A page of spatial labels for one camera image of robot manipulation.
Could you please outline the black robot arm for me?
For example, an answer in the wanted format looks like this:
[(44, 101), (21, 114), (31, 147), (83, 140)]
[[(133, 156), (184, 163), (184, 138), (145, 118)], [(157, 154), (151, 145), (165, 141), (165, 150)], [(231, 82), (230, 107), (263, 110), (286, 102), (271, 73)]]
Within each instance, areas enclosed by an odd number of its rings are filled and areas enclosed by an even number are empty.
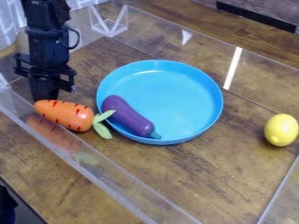
[(17, 53), (13, 71), (29, 81), (32, 98), (56, 100), (59, 92), (76, 90), (76, 71), (68, 66), (69, 50), (79, 45), (69, 44), (69, 32), (75, 32), (65, 22), (71, 19), (71, 7), (65, 0), (21, 0), (27, 18), (29, 53)]

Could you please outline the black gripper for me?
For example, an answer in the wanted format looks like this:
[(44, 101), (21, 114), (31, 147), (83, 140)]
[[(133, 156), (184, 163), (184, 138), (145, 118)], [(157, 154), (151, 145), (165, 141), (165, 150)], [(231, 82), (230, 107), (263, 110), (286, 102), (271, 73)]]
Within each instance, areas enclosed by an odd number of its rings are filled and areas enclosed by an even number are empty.
[(76, 90), (76, 71), (68, 66), (69, 50), (77, 45), (69, 45), (69, 30), (64, 25), (59, 29), (41, 31), (25, 28), (29, 53), (17, 53), (13, 57), (13, 71), (29, 80), (32, 99), (56, 100), (60, 90)]

